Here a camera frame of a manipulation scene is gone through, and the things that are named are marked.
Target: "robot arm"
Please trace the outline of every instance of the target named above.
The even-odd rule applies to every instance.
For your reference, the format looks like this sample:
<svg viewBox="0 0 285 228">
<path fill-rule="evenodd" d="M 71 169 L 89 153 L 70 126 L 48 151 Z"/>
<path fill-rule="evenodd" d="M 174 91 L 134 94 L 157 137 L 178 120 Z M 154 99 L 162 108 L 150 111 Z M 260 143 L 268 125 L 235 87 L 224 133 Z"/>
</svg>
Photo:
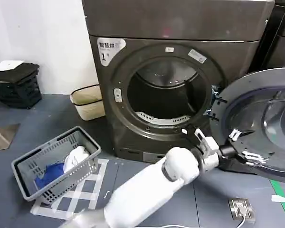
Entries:
<svg viewBox="0 0 285 228">
<path fill-rule="evenodd" d="M 83 211 L 61 228 L 134 228 L 199 173 L 195 156 L 185 148 L 174 147 L 114 191 L 103 209 Z"/>
<path fill-rule="evenodd" d="M 182 186 L 196 179 L 200 172 L 208 172 L 236 154 L 231 145 L 219 147 L 200 129 L 195 135 L 200 141 L 196 150 L 170 149 L 156 164 L 146 167 L 120 186 L 103 209 L 81 212 L 61 228 L 134 228 L 168 202 Z M 230 140 L 235 141 L 239 135 L 233 132 Z M 240 159 L 253 165 L 264 162 L 252 155 L 249 153 Z"/>
</svg>

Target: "blue cloth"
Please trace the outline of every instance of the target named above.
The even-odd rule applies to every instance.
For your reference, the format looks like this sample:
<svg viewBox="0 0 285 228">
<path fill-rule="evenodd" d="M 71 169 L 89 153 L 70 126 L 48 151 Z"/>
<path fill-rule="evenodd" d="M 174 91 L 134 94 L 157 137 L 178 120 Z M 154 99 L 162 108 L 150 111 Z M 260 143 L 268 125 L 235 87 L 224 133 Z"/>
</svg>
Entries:
<svg viewBox="0 0 285 228">
<path fill-rule="evenodd" d="M 50 182 L 54 181 L 63 174 L 63 163 L 49 165 L 46 167 L 46 172 L 43 175 L 43 178 L 35 178 L 35 183 L 39 189 L 45 187 Z"/>
</svg>

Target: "power outlet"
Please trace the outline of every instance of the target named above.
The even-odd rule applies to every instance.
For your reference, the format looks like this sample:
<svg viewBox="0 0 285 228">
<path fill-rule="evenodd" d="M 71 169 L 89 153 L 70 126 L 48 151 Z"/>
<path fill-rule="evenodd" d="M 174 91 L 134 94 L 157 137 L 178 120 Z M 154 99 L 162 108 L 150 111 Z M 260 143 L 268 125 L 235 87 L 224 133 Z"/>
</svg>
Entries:
<svg viewBox="0 0 285 228">
<path fill-rule="evenodd" d="M 243 217 L 239 215 L 238 213 L 238 208 L 239 207 L 244 207 L 247 209 L 247 214 L 246 214 L 246 221 L 250 222 L 255 222 L 256 217 L 254 215 L 253 209 L 251 207 L 251 204 L 248 199 L 245 198 L 229 198 L 229 206 L 232 214 L 232 218 L 234 220 L 242 220 Z"/>
</svg>

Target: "gray floor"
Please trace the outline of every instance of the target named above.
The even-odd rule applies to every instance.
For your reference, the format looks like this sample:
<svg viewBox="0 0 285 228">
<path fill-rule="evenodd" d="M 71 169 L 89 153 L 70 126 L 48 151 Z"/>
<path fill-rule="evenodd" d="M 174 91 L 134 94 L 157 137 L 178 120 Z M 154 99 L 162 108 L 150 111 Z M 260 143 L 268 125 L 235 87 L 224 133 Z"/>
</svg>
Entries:
<svg viewBox="0 0 285 228">
<path fill-rule="evenodd" d="M 103 195 L 108 190 L 112 192 L 147 165 L 116 159 L 106 119 L 82 121 L 66 95 L 44 95 L 31 110 L 10 109 L 0 103 L 0 127 L 16 123 L 21 126 L 11 147 L 0 151 L 0 228 L 55 228 L 62 223 L 59 219 L 30 214 L 33 203 L 22 198 L 10 163 L 74 126 L 82 126 L 101 145 L 101 158 L 112 159 L 98 198 L 98 208 L 107 203 L 109 198 L 104 199 Z M 247 223 L 244 228 L 285 228 L 285 212 L 280 203 L 271 202 L 272 194 L 274 190 L 268 179 L 214 170 L 177 192 L 141 225 L 234 228 L 238 221 L 232 220 L 228 198 L 240 197 L 249 198 L 257 219 L 255 224 Z"/>
<path fill-rule="evenodd" d="M 21 126 L 10 148 L 0 151 L 0 228 L 15 227 L 19 215 L 29 213 L 32 206 L 23 199 L 13 176 L 10 164 L 15 158 L 78 125 L 100 144 L 101 158 L 114 158 L 106 119 L 81 120 L 66 95 L 43 95 L 31 110 L 11 109 L 0 103 L 0 127 L 17 123 Z"/>
</svg>

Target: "black basket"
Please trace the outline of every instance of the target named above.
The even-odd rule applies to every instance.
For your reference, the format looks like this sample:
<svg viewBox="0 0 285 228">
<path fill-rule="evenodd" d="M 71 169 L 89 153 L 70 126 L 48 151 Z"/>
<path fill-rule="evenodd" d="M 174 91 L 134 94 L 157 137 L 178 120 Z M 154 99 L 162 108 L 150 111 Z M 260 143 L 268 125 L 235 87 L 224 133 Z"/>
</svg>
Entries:
<svg viewBox="0 0 285 228">
<path fill-rule="evenodd" d="M 38 70 L 15 83 L 0 82 L 0 101 L 13 108 L 33 107 L 41 99 L 37 74 Z"/>
</svg>

